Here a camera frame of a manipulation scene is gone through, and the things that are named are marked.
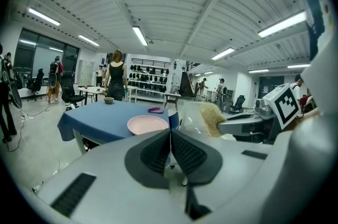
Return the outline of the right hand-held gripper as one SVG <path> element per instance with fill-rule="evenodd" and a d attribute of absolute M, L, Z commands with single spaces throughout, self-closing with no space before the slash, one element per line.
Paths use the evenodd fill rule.
<path fill-rule="evenodd" d="M 256 100 L 253 112 L 228 117 L 224 123 L 218 124 L 218 130 L 222 134 L 231 134 L 237 141 L 273 144 L 301 113 L 291 84 L 277 86 Z"/>

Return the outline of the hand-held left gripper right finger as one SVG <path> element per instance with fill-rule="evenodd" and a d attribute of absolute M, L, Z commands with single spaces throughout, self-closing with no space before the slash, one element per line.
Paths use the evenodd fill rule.
<path fill-rule="evenodd" d="M 188 184 L 171 224 L 268 224 L 264 166 L 272 146 L 171 133 L 171 149 Z"/>

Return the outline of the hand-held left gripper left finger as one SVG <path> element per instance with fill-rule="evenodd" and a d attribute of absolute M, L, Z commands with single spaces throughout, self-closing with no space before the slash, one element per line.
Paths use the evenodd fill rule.
<path fill-rule="evenodd" d="M 189 224 L 164 176 L 170 131 L 107 143 L 44 183 L 38 197 L 79 224 Z"/>

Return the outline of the yellow sponge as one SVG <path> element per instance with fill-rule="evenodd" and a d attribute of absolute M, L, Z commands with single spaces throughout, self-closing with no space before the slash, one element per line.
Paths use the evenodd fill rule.
<path fill-rule="evenodd" d="M 226 118 L 222 115 L 220 109 L 215 104 L 203 103 L 200 106 L 200 113 L 204 120 L 208 135 L 220 138 L 223 134 L 218 130 L 218 124 L 226 121 Z"/>

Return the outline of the big pink plate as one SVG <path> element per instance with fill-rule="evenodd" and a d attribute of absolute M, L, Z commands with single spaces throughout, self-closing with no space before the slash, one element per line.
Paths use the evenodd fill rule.
<path fill-rule="evenodd" d="M 162 118 L 150 115 L 141 115 L 131 118 L 127 127 L 133 135 L 143 135 L 150 132 L 165 130 L 169 124 Z"/>

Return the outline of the black office chair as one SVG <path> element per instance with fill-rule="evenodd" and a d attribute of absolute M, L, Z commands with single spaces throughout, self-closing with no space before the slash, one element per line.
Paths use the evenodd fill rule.
<path fill-rule="evenodd" d="M 60 79 L 60 85 L 62 89 L 61 99 L 66 104 L 65 110 L 72 110 L 78 108 L 78 102 L 82 102 L 85 99 L 83 95 L 76 95 L 73 87 L 72 73 L 65 71 Z"/>
<path fill-rule="evenodd" d="M 36 97 L 38 92 L 41 90 L 42 80 L 44 77 L 43 69 L 40 68 L 37 72 L 37 76 L 34 81 L 30 81 L 27 83 L 26 88 L 31 91 L 32 98 L 36 101 Z"/>
<path fill-rule="evenodd" d="M 230 106 L 230 110 L 229 113 L 230 114 L 238 114 L 242 112 L 242 105 L 245 102 L 245 97 L 244 95 L 240 95 L 237 100 L 236 103 Z"/>

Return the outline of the blue tablecloth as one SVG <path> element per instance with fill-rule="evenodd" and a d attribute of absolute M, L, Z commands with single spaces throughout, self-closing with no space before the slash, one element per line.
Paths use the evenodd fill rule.
<path fill-rule="evenodd" d="M 64 142 L 75 139 L 74 131 L 83 137 L 103 143 L 129 138 L 132 133 L 128 121 L 136 116 L 150 115 L 150 105 L 115 101 L 106 104 L 103 100 L 66 111 L 58 122 L 58 129 Z"/>

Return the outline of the small dark table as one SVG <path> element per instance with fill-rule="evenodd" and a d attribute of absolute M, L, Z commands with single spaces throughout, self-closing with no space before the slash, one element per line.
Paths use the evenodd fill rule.
<path fill-rule="evenodd" d="M 167 104 L 174 104 L 175 110 L 177 111 L 177 102 L 182 96 L 180 94 L 167 93 L 164 96 L 164 108 Z"/>

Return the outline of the dark staircase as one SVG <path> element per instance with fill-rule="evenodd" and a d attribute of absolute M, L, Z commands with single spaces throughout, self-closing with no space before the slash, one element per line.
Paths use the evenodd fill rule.
<path fill-rule="evenodd" d="M 186 61 L 182 69 L 180 94 L 184 97 L 197 98 L 200 90 L 200 83 L 197 81 L 197 74 L 191 72 L 199 63 Z"/>

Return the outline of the white work table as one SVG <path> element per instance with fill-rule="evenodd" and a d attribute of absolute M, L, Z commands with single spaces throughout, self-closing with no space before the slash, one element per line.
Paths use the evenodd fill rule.
<path fill-rule="evenodd" d="M 137 87 L 128 86 L 128 90 L 125 90 L 125 102 L 137 103 L 137 92 Z"/>
<path fill-rule="evenodd" d="M 83 105 L 87 105 L 88 99 L 91 103 L 98 101 L 99 95 L 105 95 L 105 90 L 102 87 L 88 86 L 87 89 L 84 86 L 78 86 L 79 94 L 84 96 Z"/>

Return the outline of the rack of black helmets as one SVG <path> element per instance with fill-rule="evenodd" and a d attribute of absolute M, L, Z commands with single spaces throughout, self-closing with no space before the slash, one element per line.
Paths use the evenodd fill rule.
<path fill-rule="evenodd" d="M 164 96 L 169 87 L 168 76 L 171 63 L 132 57 L 127 77 L 128 86 L 138 88 L 137 101 L 164 103 Z"/>

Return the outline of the person's white trousers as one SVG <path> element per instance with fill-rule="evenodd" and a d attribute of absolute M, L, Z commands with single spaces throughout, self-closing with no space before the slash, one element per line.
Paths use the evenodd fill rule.
<path fill-rule="evenodd" d="M 318 53 L 301 74 L 319 115 L 338 113 L 338 32 L 323 33 L 318 40 Z"/>

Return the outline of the grey locker cabinet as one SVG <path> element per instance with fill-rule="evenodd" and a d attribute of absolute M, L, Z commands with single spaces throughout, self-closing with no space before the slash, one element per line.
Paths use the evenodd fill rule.
<path fill-rule="evenodd" d="M 77 71 L 78 86 L 91 86 L 94 73 L 94 62 L 80 60 Z"/>

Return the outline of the person's black top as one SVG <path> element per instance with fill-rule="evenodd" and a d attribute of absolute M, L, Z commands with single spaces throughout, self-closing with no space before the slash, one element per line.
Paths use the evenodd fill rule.
<path fill-rule="evenodd" d="M 320 0 L 306 0 L 307 29 L 309 34 L 309 60 L 312 61 L 318 53 L 318 40 L 325 32 L 323 11 Z"/>

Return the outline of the large dark window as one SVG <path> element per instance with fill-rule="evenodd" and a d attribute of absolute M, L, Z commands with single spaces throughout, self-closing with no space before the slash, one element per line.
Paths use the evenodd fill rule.
<path fill-rule="evenodd" d="M 59 57 L 65 71 L 74 73 L 78 55 L 79 48 L 75 46 L 22 29 L 15 51 L 14 66 L 27 70 L 30 79 L 36 78 L 40 69 L 47 78 L 55 57 Z"/>

